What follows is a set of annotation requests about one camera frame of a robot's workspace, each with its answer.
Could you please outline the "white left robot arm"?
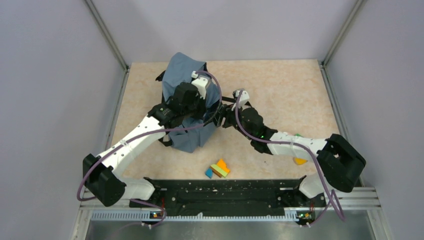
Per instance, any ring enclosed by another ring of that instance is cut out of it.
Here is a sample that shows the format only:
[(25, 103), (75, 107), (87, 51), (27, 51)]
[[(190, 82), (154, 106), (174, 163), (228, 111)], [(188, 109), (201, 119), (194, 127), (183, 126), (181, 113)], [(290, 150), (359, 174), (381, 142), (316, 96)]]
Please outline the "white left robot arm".
[[(160, 193), (145, 179), (124, 178), (129, 164), (155, 141), (170, 132), (182, 132), (181, 124), (189, 117), (203, 118), (206, 112), (210, 80), (204, 77), (176, 86), (173, 95), (155, 105), (142, 121), (120, 142), (97, 154), (88, 154), (82, 161), (83, 180), (77, 192), (79, 201), (98, 200), (105, 207), (121, 199), (141, 199), (147, 206), (160, 202)], [(86, 187), (92, 197), (81, 197)]]

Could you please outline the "blue student backpack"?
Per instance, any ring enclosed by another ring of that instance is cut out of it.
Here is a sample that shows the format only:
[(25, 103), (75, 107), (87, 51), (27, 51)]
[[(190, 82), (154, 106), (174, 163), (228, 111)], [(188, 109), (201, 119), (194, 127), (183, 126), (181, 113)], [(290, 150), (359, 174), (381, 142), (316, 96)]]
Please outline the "blue student backpack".
[[(179, 87), (182, 83), (191, 84), (195, 78), (192, 73), (198, 73), (200, 77), (207, 80), (216, 78), (208, 72), (205, 61), (197, 61), (189, 56), (178, 52), (173, 55), (164, 70), (155, 80), (161, 82), (162, 99), (164, 104), (170, 104), (171, 100), (178, 95), (176, 91), (182, 92)], [(234, 103), (235, 100), (222, 96), (219, 83), (210, 83), (206, 87), (205, 99), (199, 98), (197, 101), (197, 112), (182, 120), (171, 129), (179, 131), (168, 132), (168, 140), (160, 138), (159, 141), (166, 147), (193, 153), (198, 147), (203, 147), (217, 128), (217, 119), (223, 115), (225, 105), (222, 102)]]

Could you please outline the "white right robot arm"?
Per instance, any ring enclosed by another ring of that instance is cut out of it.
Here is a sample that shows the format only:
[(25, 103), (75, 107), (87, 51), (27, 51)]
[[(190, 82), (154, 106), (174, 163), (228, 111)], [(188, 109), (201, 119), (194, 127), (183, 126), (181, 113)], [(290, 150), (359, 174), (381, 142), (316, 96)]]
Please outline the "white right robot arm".
[(235, 128), (259, 153), (291, 156), (317, 164), (317, 172), (302, 177), (293, 192), (293, 200), (299, 206), (307, 206), (325, 191), (350, 193), (367, 163), (339, 134), (333, 133), (328, 138), (290, 135), (266, 126), (263, 117), (253, 107), (236, 109), (233, 104), (224, 104), (213, 122), (218, 127)]

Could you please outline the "yellow grey sharpener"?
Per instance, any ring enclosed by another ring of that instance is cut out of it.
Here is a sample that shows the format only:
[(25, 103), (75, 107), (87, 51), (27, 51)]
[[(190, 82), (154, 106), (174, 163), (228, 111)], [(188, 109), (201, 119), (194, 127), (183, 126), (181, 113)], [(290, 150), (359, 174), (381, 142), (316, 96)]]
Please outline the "yellow grey sharpener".
[(308, 162), (308, 160), (306, 160), (306, 159), (302, 159), (302, 158), (294, 157), (294, 158), (293, 158), (293, 162), (294, 162), (297, 166), (301, 166), (301, 165), (306, 164), (306, 163)]

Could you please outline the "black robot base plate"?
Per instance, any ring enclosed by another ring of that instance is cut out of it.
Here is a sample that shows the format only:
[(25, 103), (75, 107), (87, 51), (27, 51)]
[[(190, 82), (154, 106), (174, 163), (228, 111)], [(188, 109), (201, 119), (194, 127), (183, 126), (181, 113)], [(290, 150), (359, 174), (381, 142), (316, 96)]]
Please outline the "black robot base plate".
[(168, 217), (283, 216), (285, 208), (324, 207), (321, 193), (309, 199), (298, 191), (299, 179), (148, 180), (155, 191), (148, 203), (163, 207)]

